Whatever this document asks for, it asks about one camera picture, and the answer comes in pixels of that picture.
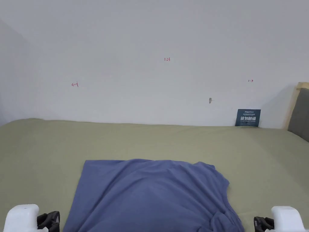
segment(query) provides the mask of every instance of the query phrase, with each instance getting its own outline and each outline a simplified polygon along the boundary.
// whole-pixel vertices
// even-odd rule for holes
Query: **wooden headboard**
[[[309,142],[309,83],[299,82],[296,86],[285,129]]]

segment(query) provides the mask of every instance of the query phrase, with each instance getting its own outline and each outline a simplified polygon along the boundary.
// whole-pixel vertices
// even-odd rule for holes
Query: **gray headboard panel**
[[[307,88],[300,89],[288,131],[309,142],[309,89]]]

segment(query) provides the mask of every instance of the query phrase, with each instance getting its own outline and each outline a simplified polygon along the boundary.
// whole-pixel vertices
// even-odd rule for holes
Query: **green bed sheet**
[[[291,132],[23,119],[0,127],[0,231],[18,204],[60,211],[62,229],[84,161],[133,158],[215,165],[246,231],[275,205],[296,208],[309,228],[309,143]]]

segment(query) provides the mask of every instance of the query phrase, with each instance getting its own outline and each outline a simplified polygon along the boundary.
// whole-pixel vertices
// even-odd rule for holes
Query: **wall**
[[[293,87],[309,81],[308,8],[306,0],[1,1],[2,20],[35,50],[26,76],[0,77],[2,114],[232,126],[237,109],[251,108],[262,109],[260,126],[281,128]]]
[[[28,118],[35,109],[38,54],[20,34],[0,19],[0,126]]]

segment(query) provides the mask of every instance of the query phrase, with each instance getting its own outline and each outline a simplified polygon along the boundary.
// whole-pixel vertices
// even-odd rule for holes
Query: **sign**
[[[261,110],[238,109],[236,127],[258,127],[260,122]]]

